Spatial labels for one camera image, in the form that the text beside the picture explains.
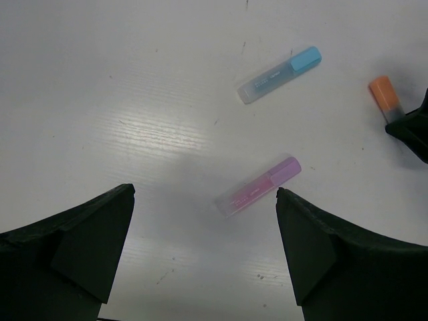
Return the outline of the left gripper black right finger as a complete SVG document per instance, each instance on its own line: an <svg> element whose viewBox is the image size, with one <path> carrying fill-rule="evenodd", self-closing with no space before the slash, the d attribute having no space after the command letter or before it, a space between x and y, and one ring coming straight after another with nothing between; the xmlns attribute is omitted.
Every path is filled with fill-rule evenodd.
<svg viewBox="0 0 428 321"><path fill-rule="evenodd" d="M359 227L290 190L276 213L305 320L426 320L427 248Z"/></svg>

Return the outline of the blue capped clear tube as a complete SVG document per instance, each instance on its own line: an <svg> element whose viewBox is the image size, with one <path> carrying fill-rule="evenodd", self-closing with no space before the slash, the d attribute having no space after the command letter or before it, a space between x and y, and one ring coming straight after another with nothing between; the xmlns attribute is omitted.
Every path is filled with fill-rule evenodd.
<svg viewBox="0 0 428 321"><path fill-rule="evenodd" d="M251 104L315 68L321 61L319 49L315 46L308 47L244 83L238 87L237 93L244 104Z"/></svg>

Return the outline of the orange capped clear tube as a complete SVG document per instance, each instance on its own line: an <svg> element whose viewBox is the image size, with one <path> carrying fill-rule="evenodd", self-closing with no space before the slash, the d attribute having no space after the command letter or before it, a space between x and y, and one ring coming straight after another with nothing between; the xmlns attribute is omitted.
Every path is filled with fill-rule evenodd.
<svg viewBox="0 0 428 321"><path fill-rule="evenodd" d="M368 85L387 124L405 116L401 102L388 76L380 76Z"/></svg>

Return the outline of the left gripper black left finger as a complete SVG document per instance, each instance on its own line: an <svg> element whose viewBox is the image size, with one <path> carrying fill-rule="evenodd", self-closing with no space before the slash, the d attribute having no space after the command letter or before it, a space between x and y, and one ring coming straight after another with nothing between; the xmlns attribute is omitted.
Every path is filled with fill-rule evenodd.
<svg viewBox="0 0 428 321"><path fill-rule="evenodd" d="M119 185L1 234L2 320L96 320L108 302L134 209Z"/></svg>

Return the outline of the pink clear tube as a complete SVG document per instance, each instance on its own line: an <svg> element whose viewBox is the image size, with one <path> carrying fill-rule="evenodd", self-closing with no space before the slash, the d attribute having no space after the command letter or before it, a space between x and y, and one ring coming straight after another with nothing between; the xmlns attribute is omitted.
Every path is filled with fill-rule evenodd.
<svg viewBox="0 0 428 321"><path fill-rule="evenodd" d="M294 156L286 155L263 173L220 195L214 200L214 204L222 215L231 217L281 187L301 171L298 160Z"/></svg>

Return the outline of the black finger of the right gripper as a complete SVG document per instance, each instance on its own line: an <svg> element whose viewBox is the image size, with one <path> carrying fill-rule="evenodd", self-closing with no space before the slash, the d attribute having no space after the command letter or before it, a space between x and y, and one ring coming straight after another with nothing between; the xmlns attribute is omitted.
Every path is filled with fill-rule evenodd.
<svg viewBox="0 0 428 321"><path fill-rule="evenodd" d="M427 92L419 108L387 124L385 131L427 164Z"/></svg>

